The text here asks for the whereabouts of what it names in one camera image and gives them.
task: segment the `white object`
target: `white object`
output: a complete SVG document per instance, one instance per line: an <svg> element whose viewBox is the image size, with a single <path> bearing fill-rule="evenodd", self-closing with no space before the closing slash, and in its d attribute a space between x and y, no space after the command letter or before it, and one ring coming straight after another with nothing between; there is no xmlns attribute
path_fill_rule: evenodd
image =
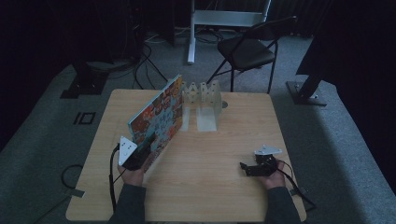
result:
<svg viewBox="0 0 396 224"><path fill-rule="evenodd" d="M215 111L212 107L197 107L198 132L215 132L218 130Z"/></svg>
<svg viewBox="0 0 396 224"><path fill-rule="evenodd" d="M191 30L188 64L193 64L195 60L195 25L226 25L250 27L261 21L267 20L268 9L271 0L266 0L262 12L238 12L219 10L196 10L195 0L191 0Z"/></svg>
<svg viewBox="0 0 396 224"><path fill-rule="evenodd" d="M277 147L268 147L266 145L262 145L262 149L254 151L255 155L272 155L272 154L279 154L282 153L282 149L279 149Z"/></svg>
<svg viewBox="0 0 396 224"><path fill-rule="evenodd" d="M183 124L180 127L181 132L186 132L189 129L190 122L190 108L183 106Z"/></svg>
<svg viewBox="0 0 396 224"><path fill-rule="evenodd" d="M119 154L119 165L123 165L126 160L134 153L137 148L137 144L122 136L120 139L120 154Z"/></svg>

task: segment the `wooden table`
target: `wooden table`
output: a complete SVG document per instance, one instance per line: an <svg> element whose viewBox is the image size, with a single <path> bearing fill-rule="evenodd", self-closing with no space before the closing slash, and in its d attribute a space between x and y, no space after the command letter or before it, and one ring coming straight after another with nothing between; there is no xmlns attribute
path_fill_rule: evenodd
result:
<svg viewBox="0 0 396 224"><path fill-rule="evenodd" d="M112 92L77 184L85 196L72 198L66 212L69 220L111 217L108 189L111 151L121 135L131 138L127 121L156 93ZM264 220L266 190L257 179L245 175L239 162L255 164L253 151L265 144L281 148L283 153L276 157L290 164L271 98L263 93L224 92L221 95L228 107L219 116L218 131L199 133L191 112L189 130L178 132L147 171L144 181L147 221ZM121 186L119 180L115 186L117 197ZM301 198L293 196L293 200L301 220L305 220Z"/></svg>

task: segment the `dark sleeve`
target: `dark sleeve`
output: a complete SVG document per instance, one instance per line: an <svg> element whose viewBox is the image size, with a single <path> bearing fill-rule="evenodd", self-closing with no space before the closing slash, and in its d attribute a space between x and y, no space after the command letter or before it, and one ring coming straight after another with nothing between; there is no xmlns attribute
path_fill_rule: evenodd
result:
<svg viewBox="0 0 396 224"><path fill-rule="evenodd" d="M124 184L117 202L116 213L107 222L109 224L145 223L146 189Z"/></svg>
<svg viewBox="0 0 396 224"><path fill-rule="evenodd" d="M268 190L268 210L265 224L301 224L289 190L284 187Z"/></svg>

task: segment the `person's right hand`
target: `person's right hand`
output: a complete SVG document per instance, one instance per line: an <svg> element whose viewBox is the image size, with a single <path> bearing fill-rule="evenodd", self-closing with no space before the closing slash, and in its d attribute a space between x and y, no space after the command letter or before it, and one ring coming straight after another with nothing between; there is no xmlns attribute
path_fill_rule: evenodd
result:
<svg viewBox="0 0 396 224"><path fill-rule="evenodd" d="M285 163L281 161L277 162L277 168L279 170L283 170L284 165ZM276 187L286 186L285 176L279 171L275 171L270 176L258 176L258 179L260 180L260 182L262 182L262 184L265 186L266 189L273 189Z"/></svg>
<svg viewBox="0 0 396 224"><path fill-rule="evenodd" d="M119 166L118 168L123 182L128 185L142 187L144 174L149 166L152 164L154 156L154 153L150 153L146 158L145 162L143 163L142 167L135 171L130 171L122 166Z"/></svg>

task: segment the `gray carpet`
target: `gray carpet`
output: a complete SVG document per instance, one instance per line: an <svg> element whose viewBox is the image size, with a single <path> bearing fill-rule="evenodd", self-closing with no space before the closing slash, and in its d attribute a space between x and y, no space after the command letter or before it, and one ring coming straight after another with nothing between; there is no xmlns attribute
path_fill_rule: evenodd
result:
<svg viewBox="0 0 396 224"><path fill-rule="evenodd" d="M198 42L195 64L188 65L188 39L178 38L174 46L161 39L151 41L161 42L148 43L152 48L150 59L168 78L181 74L189 83L206 81L222 60L216 45ZM289 95L286 81L306 79L295 76L295 72L310 42L311 39L298 36L281 39L270 94L298 183L308 190L307 196L318 206L307 214L307 222L395 223L395 195L335 87L320 83L318 89L328 104L325 107L295 105ZM236 76L234 91L266 92L269 70L270 66L264 66ZM110 93L114 89L131 89L134 82L131 71L113 73L101 95L60 99L75 74L68 66L53 79L0 154L2 224L35 223L48 211L38 223L69 223L64 215L69 199L64 195L67 188L61 181L61 173L69 165L84 164ZM150 64L148 77L145 66L138 74L145 89L152 89L148 77L157 89L164 85ZM216 78L223 91L230 88L229 78L229 75ZM75 124L78 113L95 113L92 124ZM79 173L77 167L68 170L67 184L76 185Z"/></svg>

